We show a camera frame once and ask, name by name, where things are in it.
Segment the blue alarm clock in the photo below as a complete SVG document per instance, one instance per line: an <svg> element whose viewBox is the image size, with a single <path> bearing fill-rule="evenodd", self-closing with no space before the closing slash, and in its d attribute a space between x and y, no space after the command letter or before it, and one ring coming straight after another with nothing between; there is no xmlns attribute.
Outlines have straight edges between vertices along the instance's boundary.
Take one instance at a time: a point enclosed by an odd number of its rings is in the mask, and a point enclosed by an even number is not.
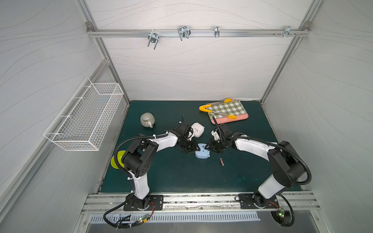
<svg viewBox="0 0 373 233"><path fill-rule="evenodd" d="M208 159L210 157L210 151L207 149L207 144L198 143L198 149L195 151L195 156L198 159Z"/></svg>

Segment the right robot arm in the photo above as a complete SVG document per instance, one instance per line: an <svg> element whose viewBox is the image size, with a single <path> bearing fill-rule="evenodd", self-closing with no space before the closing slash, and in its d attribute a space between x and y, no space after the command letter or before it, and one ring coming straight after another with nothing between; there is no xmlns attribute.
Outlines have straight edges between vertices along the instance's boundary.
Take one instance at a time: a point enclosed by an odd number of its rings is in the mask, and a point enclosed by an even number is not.
<svg viewBox="0 0 373 233"><path fill-rule="evenodd" d="M225 123L218 124L213 118L215 129L213 138L207 144L207 150L222 153L233 148L261 157L270 163L272 175L255 191L251 200L263 209L270 200L294 185L305 185L311 182L310 168L300 158L293 146L287 141L280 143L253 138L240 132L232 133Z"/></svg>

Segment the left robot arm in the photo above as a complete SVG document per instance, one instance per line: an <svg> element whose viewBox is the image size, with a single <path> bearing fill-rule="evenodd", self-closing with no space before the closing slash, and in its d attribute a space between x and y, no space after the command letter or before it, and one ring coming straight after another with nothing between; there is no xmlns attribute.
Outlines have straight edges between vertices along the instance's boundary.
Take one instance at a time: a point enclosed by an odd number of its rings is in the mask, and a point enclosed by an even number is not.
<svg viewBox="0 0 373 233"><path fill-rule="evenodd" d="M132 187L124 209L144 211L149 208L152 200L148 172L157 152L173 147L179 147L185 153L199 151L198 143L193 137L193 128L179 122L176 128L161 135L139 134L130 139L132 143L121 158L121 170L128 176Z"/></svg>

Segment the white alarm clock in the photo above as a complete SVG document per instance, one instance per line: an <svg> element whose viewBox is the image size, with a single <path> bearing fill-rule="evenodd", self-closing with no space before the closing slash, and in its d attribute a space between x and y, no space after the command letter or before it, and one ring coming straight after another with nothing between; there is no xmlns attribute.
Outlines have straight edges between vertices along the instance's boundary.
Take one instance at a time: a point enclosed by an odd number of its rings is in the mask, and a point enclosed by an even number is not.
<svg viewBox="0 0 373 233"><path fill-rule="evenodd" d="M191 129L193 130L192 136L196 138L202 136L205 131L205 127L198 122L193 123Z"/></svg>

